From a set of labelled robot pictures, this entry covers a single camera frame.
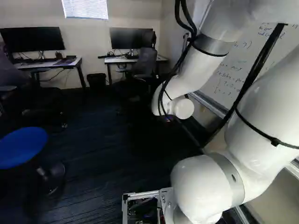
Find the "whiteboard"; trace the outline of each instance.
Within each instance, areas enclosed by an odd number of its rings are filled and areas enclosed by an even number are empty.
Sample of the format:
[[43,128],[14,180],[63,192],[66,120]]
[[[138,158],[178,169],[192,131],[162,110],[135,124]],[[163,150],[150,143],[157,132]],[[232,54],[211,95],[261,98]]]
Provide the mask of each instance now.
[[[261,23],[247,29],[199,91],[225,109],[230,109],[275,26],[275,23]],[[299,26],[285,26],[258,77],[282,60],[298,44]]]

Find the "wall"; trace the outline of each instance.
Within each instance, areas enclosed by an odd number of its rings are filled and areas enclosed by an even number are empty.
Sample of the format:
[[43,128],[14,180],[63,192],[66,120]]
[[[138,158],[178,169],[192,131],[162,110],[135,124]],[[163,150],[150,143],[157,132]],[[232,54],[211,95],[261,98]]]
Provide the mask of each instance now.
[[[103,59],[111,50],[109,27],[153,28],[157,34],[159,49],[160,15],[162,0],[108,0],[109,20],[65,19],[61,0],[1,0],[0,28],[58,26],[67,50],[64,55],[80,55],[83,57],[82,70],[84,76],[89,73],[107,73]],[[45,52],[46,57],[55,57],[54,51]],[[37,53],[27,53],[37,57]],[[59,70],[43,74],[41,79],[48,79]],[[114,72],[114,81],[121,78],[121,73]],[[62,72],[51,82],[43,83],[59,88],[80,87],[76,70]]]
[[[204,8],[209,0],[191,1],[193,20],[200,24]],[[182,36],[185,31],[176,24],[174,17],[174,1],[163,0],[161,18],[160,51],[175,64],[181,54]],[[195,105],[193,117],[204,127],[213,129],[218,119],[210,110],[190,98]],[[224,128],[206,147],[207,152],[225,149]],[[246,204],[254,217],[262,224],[295,224],[299,220],[299,181],[287,170],[282,170],[273,184],[258,198]]]

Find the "blue seat cushion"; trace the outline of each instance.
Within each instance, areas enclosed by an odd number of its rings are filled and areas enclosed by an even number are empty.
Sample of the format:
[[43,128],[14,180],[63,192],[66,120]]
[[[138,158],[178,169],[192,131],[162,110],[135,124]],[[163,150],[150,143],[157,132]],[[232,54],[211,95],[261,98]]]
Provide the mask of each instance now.
[[39,127],[16,130],[0,140],[0,169],[9,169],[31,160],[45,146],[48,135]]

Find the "desk leg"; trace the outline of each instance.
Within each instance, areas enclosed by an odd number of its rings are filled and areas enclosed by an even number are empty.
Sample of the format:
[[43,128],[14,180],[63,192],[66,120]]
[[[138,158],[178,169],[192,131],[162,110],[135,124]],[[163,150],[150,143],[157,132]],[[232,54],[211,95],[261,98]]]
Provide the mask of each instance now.
[[30,74],[31,74],[31,84],[36,85],[36,74],[33,72]]
[[83,77],[81,66],[77,67],[77,70],[78,70],[78,74],[79,74],[79,78],[80,78],[81,86],[83,88],[84,95],[86,96],[86,83],[85,83],[85,80]]
[[160,64],[156,63],[156,74],[160,77]]
[[36,73],[36,84],[37,84],[37,87],[41,87],[41,80],[40,80],[39,72]]
[[112,85],[112,78],[111,78],[111,70],[110,70],[110,64],[107,64],[107,72],[108,72],[108,79],[109,79],[109,85]]

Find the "metal frame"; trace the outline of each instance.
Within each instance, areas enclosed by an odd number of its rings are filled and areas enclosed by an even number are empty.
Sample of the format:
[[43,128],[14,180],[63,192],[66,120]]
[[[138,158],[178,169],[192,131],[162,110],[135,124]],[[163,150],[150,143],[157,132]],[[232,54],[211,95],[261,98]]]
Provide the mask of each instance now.
[[[176,206],[176,202],[174,201],[173,197],[173,188],[163,188],[160,190],[154,190],[154,191],[147,191],[147,192],[141,192],[141,193],[128,193],[124,194],[122,196],[122,223],[128,224],[128,204],[127,201],[137,200],[137,199],[143,199],[143,198],[150,198],[155,197],[158,199],[158,224],[160,224],[160,216],[159,216],[159,208],[162,208],[165,222],[166,224],[174,224],[173,222],[173,210],[169,209],[166,212],[167,207],[174,207]],[[234,208],[231,208],[235,213],[237,213],[239,221],[242,224],[250,224],[248,219],[246,218],[245,214],[241,210],[239,206],[236,206]]]
[[216,104],[216,102],[212,102],[210,99],[205,97],[202,93],[199,91],[189,93],[191,97],[193,97],[196,101],[201,103],[203,106],[208,108],[210,111],[212,111],[214,114],[216,114],[220,118],[224,118],[226,113],[228,112],[227,109],[220,107]]

